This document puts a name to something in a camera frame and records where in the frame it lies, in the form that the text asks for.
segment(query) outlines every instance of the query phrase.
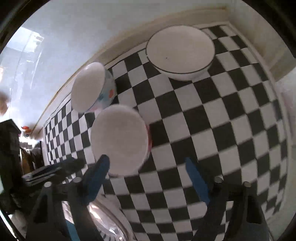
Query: orange object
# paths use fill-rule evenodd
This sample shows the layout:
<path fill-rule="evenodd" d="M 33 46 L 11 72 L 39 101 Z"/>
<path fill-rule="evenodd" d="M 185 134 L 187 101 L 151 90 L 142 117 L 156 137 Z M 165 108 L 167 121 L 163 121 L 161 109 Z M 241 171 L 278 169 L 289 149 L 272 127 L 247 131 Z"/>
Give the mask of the orange object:
<path fill-rule="evenodd" d="M 114 90 L 112 89 L 112 90 L 110 90 L 110 92 L 109 92 L 109 98 L 111 98 L 113 95 L 114 95 Z"/>

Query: checkered floor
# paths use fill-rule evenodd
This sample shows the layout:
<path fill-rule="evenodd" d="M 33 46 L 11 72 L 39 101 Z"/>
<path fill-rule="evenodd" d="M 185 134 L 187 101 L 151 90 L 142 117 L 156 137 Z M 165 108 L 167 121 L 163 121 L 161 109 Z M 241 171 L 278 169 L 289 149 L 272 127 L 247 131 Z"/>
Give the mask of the checkered floor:
<path fill-rule="evenodd" d="M 100 191 L 123 211 L 139 241 L 187 241 L 198 229 L 206 205 L 185 171 L 188 156 L 226 182 L 251 182 L 266 218 L 281 206 L 287 140 L 272 85 L 233 30 L 203 30 L 213 39 L 216 56 L 208 72 L 192 81 L 160 74 L 145 50 L 110 68 L 118 92 L 113 103 L 137 109 L 152 134 L 152 154 L 139 172 L 110 177 Z M 50 163 L 67 156 L 86 160 L 69 180 L 95 162 L 89 137 L 96 115 L 72 110 L 69 96 L 45 126 Z M 223 239 L 230 212 L 231 202 L 216 240 Z"/>

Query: screw head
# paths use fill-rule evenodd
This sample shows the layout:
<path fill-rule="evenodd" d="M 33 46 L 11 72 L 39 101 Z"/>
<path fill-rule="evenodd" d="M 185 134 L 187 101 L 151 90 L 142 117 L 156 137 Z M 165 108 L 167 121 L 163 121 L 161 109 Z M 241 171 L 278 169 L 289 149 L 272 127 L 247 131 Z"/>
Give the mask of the screw head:
<path fill-rule="evenodd" d="M 44 187 L 46 187 L 46 188 L 49 188 L 51 185 L 52 185 L 51 182 L 46 182 L 46 183 L 44 183 Z"/>
<path fill-rule="evenodd" d="M 215 182 L 215 183 L 222 183 L 222 182 L 223 182 L 223 179 L 220 178 L 220 177 L 215 177 L 215 178 L 214 178 L 214 182 Z"/>
<path fill-rule="evenodd" d="M 76 177 L 76 178 L 73 179 L 73 182 L 78 183 L 78 182 L 80 182 L 81 180 L 82 180 L 81 177 Z"/>
<path fill-rule="evenodd" d="M 250 188 L 250 187 L 251 187 L 251 183 L 249 183 L 249 182 L 244 182 L 243 185 L 244 185 L 246 188 Z"/>

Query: white bowl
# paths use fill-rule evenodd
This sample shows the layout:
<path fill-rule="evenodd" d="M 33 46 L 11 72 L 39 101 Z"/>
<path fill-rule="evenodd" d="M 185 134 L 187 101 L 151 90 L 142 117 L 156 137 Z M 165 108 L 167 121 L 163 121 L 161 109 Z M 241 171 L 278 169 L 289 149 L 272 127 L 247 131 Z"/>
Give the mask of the white bowl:
<path fill-rule="evenodd" d="M 94 112 L 107 108 L 116 96 L 115 80 L 99 62 L 85 66 L 76 76 L 71 103 L 78 113 Z"/>
<path fill-rule="evenodd" d="M 98 160 L 105 154 L 109 173 L 125 176 L 138 170 L 149 157 L 149 130 L 137 111 L 114 104 L 102 110 L 91 128 L 91 148 Z"/>
<path fill-rule="evenodd" d="M 146 55 L 159 72 L 186 81 L 208 70 L 215 46 L 200 29 L 177 25 L 156 32 L 147 42 Z"/>

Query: white wall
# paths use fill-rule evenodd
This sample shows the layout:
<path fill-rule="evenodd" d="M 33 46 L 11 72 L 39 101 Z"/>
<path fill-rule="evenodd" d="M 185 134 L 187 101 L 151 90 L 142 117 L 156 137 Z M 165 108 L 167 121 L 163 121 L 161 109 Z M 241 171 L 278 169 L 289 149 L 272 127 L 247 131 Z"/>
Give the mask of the white wall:
<path fill-rule="evenodd" d="M 158 17 L 195 7 L 219 6 L 229 0 L 51 0 L 23 27 L 44 39 L 33 60 L 14 53 L 14 64 L 4 66 L 2 84 L 13 102 L 3 119 L 18 126 L 37 122 L 60 87 L 110 38 Z"/>
<path fill-rule="evenodd" d="M 281 78 L 276 87 L 282 93 L 293 136 L 293 143 L 296 145 L 296 68 Z"/>

